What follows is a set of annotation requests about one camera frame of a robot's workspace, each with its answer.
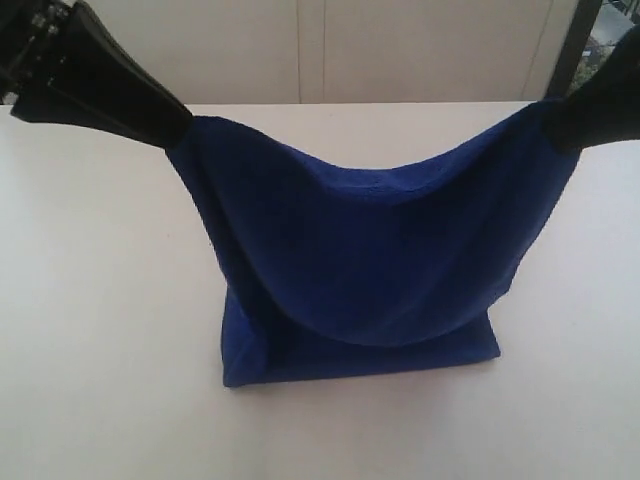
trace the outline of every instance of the cabinet door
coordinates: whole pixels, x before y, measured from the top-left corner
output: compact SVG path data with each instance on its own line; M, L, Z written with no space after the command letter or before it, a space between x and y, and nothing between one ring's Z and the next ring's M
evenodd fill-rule
M326 0L324 100L520 99L551 6Z
M297 103L296 0L90 0L186 103Z

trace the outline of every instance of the white table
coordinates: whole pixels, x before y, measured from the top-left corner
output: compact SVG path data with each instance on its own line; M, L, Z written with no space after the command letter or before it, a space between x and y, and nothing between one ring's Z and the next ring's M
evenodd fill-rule
M521 104L197 107L348 166ZM225 283L163 152L0 115L2 480L640 478L640 144L588 150L511 293L502 358L221 385Z

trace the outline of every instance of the blue cloth sling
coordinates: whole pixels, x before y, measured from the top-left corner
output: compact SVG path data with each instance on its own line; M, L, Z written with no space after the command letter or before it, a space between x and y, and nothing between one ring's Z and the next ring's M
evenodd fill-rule
M532 104L459 147L339 168L222 118L167 152L228 282L224 384L463 365L500 355L487 309L511 284L579 153Z

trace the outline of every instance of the blue fabric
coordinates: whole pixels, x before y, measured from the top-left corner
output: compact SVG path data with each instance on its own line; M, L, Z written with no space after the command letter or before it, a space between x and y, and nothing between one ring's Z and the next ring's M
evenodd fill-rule
M339 168L198 117L168 156L229 285L224 384L499 356L487 309L508 291L579 157L543 136L550 106L389 170Z

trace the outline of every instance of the white wall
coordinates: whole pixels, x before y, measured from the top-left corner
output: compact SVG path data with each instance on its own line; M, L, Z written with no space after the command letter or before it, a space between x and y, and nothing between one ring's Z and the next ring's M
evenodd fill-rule
M518 100L577 0L89 0L187 103Z

